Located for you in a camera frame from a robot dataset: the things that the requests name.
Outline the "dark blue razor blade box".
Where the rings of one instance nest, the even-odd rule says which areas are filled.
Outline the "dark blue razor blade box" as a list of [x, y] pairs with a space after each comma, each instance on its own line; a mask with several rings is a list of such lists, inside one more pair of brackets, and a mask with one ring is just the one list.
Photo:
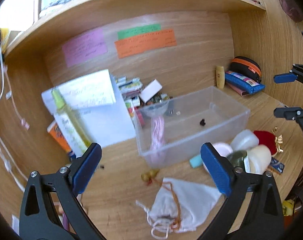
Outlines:
[[269, 164], [269, 168], [277, 172], [278, 174], [282, 174], [284, 172], [285, 165], [278, 161], [276, 158], [271, 157], [271, 162]]

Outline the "orange sticky note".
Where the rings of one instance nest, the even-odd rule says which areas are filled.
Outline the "orange sticky note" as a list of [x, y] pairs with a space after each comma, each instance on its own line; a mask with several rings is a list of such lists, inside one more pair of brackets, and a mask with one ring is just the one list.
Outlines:
[[173, 29], [164, 29], [115, 41], [119, 59], [177, 45]]

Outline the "pink wallet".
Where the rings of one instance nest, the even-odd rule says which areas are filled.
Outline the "pink wallet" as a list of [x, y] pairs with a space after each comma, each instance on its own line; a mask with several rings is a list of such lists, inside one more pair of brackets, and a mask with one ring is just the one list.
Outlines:
[[243, 89], [241, 89], [241, 88], [238, 88], [238, 87], [236, 87], [236, 86], [234, 86], [234, 85], [232, 85], [232, 84], [230, 84], [230, 83], [226, 83], [226, 85], [228, 85], [228, 87], [230, 87], [231, 89], [233, 89], [236, 93], [238, 93], [240, 96], [246, 96], [246, 95], [248, 95], [248, 92], [247, 91], [245, 91], [245, 90], [243, 90]]

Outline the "white small box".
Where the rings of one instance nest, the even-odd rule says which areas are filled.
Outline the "white small box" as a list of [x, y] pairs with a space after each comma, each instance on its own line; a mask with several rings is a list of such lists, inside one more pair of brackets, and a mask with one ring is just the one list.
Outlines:
[[162, 85], [155, 79], [140, 92], [139, 97], [144, 103], [146, 103], [160, 90], [162, 90]]

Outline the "translucent white round container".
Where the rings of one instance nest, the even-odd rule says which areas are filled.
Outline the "translucent white round container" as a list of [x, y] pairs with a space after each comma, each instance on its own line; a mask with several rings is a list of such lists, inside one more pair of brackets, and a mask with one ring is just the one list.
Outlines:
[[230, 143], [234, 151], [249, 150], [259, 145], [258, 137], [249, 129], [238, 133]]

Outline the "dark green glass jar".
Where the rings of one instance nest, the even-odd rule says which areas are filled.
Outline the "dark green glass jar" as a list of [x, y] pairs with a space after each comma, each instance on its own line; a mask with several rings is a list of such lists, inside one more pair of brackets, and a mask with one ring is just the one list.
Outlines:
[[241, 167], [246, 171], [246, 166], [248, 164], [247, 151], [234, 151], [227, 156], [227, 159], [233, 165], [233, 167]]

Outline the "teal small block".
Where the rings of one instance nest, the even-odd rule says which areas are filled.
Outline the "teal small block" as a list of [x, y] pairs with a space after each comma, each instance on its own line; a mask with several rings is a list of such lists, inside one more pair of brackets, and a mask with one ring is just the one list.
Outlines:
[[202, 158], [201, 156], [198, 154], [194, 157], [192, 157], [190, 160], [189, 160], [189, 164], [192, 168], [197, 168], [197, 167], [200, 167], [203, 165], [203, 161], [202, 161]]

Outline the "pink round compact case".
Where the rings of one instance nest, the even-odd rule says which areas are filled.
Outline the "pink round compact case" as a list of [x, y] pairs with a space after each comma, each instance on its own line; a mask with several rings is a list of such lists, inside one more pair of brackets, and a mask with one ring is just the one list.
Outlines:
[[228, 157], [232, 152], [233, 149], [231, 148], [231, 145], [225, 143], [225, 142], [216, 142], [212, 144], [216, 152], [218, 152], [222, 157]]

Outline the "stack of booklets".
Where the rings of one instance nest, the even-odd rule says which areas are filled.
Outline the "stack of booklets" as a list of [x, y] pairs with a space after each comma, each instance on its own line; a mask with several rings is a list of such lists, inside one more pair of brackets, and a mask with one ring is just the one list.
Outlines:
[[133, 79], [127, 79], [126, 76], [119, 77], [116, 79], [116, 85], [125, 102], [131, 102], [134, 107], [140, 106], [139, 94], [143, 84], [139, 77], [134, 77]]

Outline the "pink sticky note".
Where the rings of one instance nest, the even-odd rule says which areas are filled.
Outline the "pink sticky note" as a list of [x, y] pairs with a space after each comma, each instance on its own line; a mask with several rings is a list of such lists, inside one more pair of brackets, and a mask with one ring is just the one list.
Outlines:
[[67, 67], [81, 64], [108, 52], [103, 30], [96, 28], [68, 40], [62, 46]]

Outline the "white drawstring cloth bag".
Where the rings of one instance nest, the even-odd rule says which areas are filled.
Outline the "white drawstring cloth bag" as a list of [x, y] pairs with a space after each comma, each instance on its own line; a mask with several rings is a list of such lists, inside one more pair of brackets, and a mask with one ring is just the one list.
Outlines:
[[174, 178], [163, 178], [151, 208], [136, 201], [146, 213], [154, 239], [170, 233], [195, 231], [217, 204], [221, 193], [215, 187]]

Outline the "yellow-green spray bottle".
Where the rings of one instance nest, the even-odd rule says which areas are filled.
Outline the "yellow-green spray bottle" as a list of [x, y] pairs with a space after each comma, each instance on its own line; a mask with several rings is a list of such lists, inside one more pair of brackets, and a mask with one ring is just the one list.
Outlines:
[[76, 115], [66, 103], [58, 88], [53, 88], [51, 94], [56, 106], [56, 113], [60, 116], [64, 129], [71, 136], [72, 141], [84, 153], [91, 145], [91, 140], [86, 135], [83, 127], [79, 123]]

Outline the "cream candle jar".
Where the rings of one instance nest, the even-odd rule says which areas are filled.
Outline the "cream candle jar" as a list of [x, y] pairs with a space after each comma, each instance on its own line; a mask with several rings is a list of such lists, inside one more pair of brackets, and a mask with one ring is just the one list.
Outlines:
[[271, 163], [271, 152], [265, 145], [258, 145], [247, 150], [244, 161], [245, 171], [252, 174], [263, 174]]

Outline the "green sticky note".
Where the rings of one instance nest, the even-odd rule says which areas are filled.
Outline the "green sticky note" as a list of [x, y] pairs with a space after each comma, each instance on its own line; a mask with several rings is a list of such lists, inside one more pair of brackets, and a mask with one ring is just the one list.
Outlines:
[[118, 40], [161, 30], [160, 24], [142, 25], [117, 32]]

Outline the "small gold trinket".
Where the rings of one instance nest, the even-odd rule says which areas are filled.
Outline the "small gold trinket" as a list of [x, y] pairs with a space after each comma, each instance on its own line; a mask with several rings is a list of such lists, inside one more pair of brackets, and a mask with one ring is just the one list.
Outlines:
[[148, 172], [141, 174], [141, 180], [149, 185], [152, 183], [152, 180], [156, 178], [158, 173], [159, 169], [151, 169]]

